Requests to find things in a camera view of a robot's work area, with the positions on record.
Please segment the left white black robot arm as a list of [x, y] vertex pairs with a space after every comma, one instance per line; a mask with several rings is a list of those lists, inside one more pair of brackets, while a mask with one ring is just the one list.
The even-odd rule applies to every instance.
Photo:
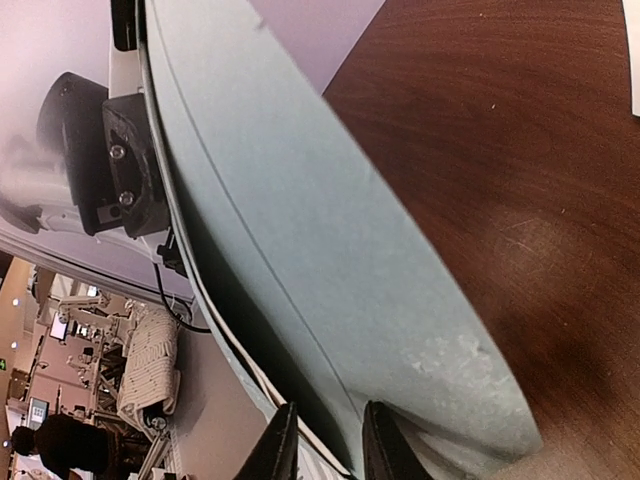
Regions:
[[143, 94], [62, 74], [44, 98], [36, 138], [11, 137], [1, 157], [1, 217], [36, 235], [124, 239], [165, 231], [170, 214]]

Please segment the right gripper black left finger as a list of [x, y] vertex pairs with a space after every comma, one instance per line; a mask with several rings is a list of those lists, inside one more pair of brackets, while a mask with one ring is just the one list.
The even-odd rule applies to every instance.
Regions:
[[297, 478], [298, 415], [296, 404], [280, 406], [269, 421], [235, 480]]

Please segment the light blue envelope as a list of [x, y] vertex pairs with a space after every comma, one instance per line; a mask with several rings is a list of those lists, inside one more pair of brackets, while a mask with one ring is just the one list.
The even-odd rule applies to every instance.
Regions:
[[377, 1], [143, 1], [147, 107], [198, 304], [303, 479], [361, 479], [387, 407], [421, 469], [486, 479], [542, 439], [438, 253], [323, 98]]

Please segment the white paper sheet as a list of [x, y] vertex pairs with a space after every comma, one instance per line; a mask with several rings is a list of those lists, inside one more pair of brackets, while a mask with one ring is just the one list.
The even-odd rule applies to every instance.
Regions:
[[626, 26], [627, 43], [629, 50], [630, 83], [631, 83], [631, 112], [639, 116], [639, 73], [640, 73], [640, 1], [623, 0], [624, 20]]

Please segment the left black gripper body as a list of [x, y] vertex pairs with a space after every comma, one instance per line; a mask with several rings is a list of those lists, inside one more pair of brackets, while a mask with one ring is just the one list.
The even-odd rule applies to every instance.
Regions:
[[117, 200], [128, 236], [169, 227], [169, 208], [142, 93], [102, 104], [104, 133]]

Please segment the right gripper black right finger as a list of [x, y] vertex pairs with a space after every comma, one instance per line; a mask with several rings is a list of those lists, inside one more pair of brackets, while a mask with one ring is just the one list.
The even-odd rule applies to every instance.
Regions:
[[428, 480], [422, 466], [382, 402], [370, 401], [362, 428], [364, 475], [374, 480]]

